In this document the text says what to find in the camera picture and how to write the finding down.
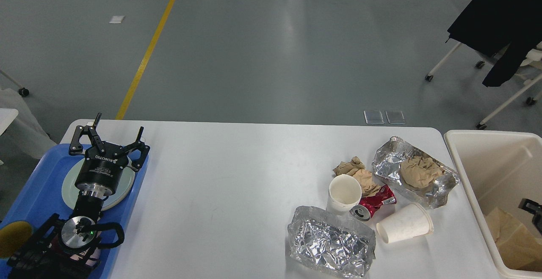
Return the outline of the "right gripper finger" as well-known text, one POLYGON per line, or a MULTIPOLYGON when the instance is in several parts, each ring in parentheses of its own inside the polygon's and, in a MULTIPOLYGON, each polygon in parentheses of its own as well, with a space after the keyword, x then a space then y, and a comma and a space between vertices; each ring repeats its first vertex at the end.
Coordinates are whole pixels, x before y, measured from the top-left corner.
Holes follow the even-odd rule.
POLYGON ((533 215, 532 218, 532 224, 535 226, 538 233, 542 234, 542 206, 538 202, 535 202, 533 200, 523 198, 518 206, 523 211, 527 211, 531 215, 533 215))

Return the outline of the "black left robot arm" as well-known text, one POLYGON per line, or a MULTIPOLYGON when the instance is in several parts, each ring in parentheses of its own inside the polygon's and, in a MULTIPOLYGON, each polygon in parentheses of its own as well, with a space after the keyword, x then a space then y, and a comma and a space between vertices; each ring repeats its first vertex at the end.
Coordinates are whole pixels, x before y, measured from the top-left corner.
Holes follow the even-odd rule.
POLYGON ((150 146, 118 145, 77 125, 69 144, 50 148, 1 225, 25 221, 31 236, 1 255, 2 279, 105 279, 143 184, 150 146))

